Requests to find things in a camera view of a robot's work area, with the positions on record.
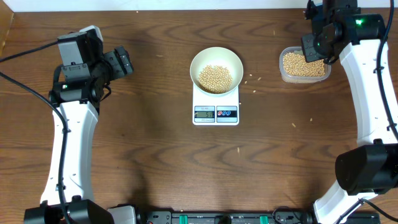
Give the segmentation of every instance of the wooden table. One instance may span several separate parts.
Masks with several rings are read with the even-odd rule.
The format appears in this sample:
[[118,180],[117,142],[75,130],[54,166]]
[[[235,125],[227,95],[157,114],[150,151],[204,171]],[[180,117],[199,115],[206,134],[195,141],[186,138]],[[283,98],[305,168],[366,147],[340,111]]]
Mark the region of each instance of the wooden table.
[[[389,39],[396,86],[397,23]],[[305,208],[335,181],[336,156],[356,148],[354,105],[340,63],[321,83],[295,85],[280,77],[281,51],[299,46],[311,29],[302,9],[17,13],[4,56],[92,24],[101,28],[104,51],[123,45],[136,69],[112,82],[113,94],[101,103],[92,181],[96,203],[104,208]],[[190,63],[212,46],[234,50],[244,64],[248,83],[239,87],[237,127],[192,124]],[[51,47],[4,62],[0,70],[47,95],[61,62],[58,48]],[[1,80],[0,118],[0,222],[20,223],[26,208],[39,205],[49,174],[52,112]],[[397,193],[374,201],[397,216]]]

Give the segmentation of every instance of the white background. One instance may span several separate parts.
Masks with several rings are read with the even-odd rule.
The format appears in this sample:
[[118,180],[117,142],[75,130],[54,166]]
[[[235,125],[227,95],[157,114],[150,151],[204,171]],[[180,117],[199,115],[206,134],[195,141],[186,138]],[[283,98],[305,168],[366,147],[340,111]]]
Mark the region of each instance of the white background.
[[[4,0],[14,12],[305,8],[307,0]],[[389,7],[389,0],[358,0]]]

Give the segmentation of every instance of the wood grain surface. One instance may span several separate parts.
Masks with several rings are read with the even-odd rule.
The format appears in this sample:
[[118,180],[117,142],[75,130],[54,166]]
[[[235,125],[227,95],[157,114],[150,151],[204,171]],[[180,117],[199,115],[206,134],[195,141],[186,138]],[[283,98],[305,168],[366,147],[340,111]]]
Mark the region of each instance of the wood grain surface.
[[[282,81],[281,51],[299,46],[300,37],[311,29],[302,11],[17,13],[4,56],[92,24],[101,28],[105,51],[118,45],[129,51],[136,70],[112,82],[113,94],[101,103],[93,141],[93,190],[102,207],[135,203],[146,209],[186,211],[307,208],[335,181],[336,156],[356,147],[356,118],[340,63],[321,83]],[[396,91],[397,24],[395,18],[389,39]],[[248,83],[239,87],[237,127],[192,124],[190,63],[212,46],[233,50],[244,64]],[[51,47],[4,62],[0,70],[47,95],[53,70],[61,62],[58,48]],[[1,80],[1,223],[21,223],[24,210],[39,205],[52,143],[50,108]],[[397,193],[391,190],[374,201],[398,216]]]

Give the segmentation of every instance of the bowl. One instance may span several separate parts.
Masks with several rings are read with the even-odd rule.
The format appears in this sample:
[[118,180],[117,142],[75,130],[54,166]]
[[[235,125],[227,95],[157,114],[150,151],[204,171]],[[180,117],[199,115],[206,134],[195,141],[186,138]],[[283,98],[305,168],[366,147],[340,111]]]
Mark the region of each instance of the bowl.
[[325,68],[325,75],[321,77],[305,77],[305,76],[298,76],[298,75],[290,75],[285,71],[284,68],[284,55],[287,53],[294,53],[294,52],[299,52],[301,51],[301,47],[288,47],[279,56],[279,70],[280,73],[282,74],[282,79],[285,82],[289,83],[316,83],[320,82],[322,80],[325,80],[329,77],[330,72],[331,72],[331,66],[330,65],[323,65]]
[[[232,84],[225,93],[209,93],[201,88],[199,74],[207,66],[222,66],[229,70],[232,76]],[[210,47],[202,50],[193,58],[190,68],[193,84],[202,92],[210,96],[225,96],[231,93],[241,83],[243,78],[243,64],[241,59],[231,50],[223,47]]]

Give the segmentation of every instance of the white scale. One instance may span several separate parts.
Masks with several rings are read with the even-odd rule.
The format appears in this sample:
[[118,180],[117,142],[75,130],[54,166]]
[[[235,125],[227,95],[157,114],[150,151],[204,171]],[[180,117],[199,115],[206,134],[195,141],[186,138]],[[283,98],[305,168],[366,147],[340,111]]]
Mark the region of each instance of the white scale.
[[194,125],[238,125],[239,89],[225,96],[209,96],[193,86],[192,122]]
[[[232,84],[227,93],[212,94],[199,89],[198,77],[207,65],[218,65],[231,72]],[[239,124],[239,83],[243,77],[243,64],[232,51],[222,47],[202,50],[192,60],[193,82],[192,122],[194,125],[234,126]]]

